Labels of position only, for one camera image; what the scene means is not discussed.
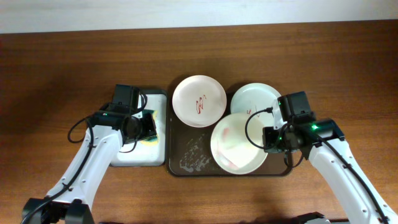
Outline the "yellow green sponge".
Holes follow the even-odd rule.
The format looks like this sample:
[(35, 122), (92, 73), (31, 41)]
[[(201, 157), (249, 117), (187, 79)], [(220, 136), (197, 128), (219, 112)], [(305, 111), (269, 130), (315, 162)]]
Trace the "yellow green sponge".
[(156, 130), (157, 111), (144, 110), (142, 112), (142, 119), (144, 120), (145, 137), (139, 142), (145, 146), (155, 146), (159, 143), (159, 134)]

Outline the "pinkish white plate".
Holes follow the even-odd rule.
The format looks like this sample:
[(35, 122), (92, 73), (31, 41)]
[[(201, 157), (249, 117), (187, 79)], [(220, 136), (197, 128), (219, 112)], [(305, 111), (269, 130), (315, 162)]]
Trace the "pinkish white plate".
[(227, 105), (222, 85), (209, 76), (194, 75), (181, 81), (172, 96), (172, 108), (177, 118), (194, 128), (215, 124)]

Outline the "white front plate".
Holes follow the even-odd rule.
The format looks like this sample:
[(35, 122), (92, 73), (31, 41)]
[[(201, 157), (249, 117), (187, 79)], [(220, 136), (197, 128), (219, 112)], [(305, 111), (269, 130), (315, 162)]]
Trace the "white front plate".
[(210, 140), (216, 163), (226, 172), (245, 175), (263, 165), (268, 153), (261, 148), (264, 124), (248, 114), (234, 113), (215, 126)]

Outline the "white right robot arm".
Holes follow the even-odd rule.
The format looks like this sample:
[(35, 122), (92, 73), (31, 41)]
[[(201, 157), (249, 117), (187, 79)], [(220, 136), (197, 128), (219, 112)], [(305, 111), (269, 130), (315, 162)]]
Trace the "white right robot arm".
[(356, 162), (337, 123), (317, 119), (305, 92), (280, 96), (266, 108), (274, 127), (263, 129), (268, 153), (300, 151), (322, 175), (350, 223), (397, 223), (397, 214)]

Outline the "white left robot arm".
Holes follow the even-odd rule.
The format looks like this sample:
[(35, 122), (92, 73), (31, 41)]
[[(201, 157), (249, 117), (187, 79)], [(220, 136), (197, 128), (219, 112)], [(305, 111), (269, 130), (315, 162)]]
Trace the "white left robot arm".
[(22, 210), (23, 223), (93, 223), (91, 207), (111, 161), (126, 144), (155, 136), (155, 121), (143, 113), (148, 99), (140, 88), (116, 85), (113, 99), (85, 117), (81, 147), (62, 178), (44, 198), (30, 198)]

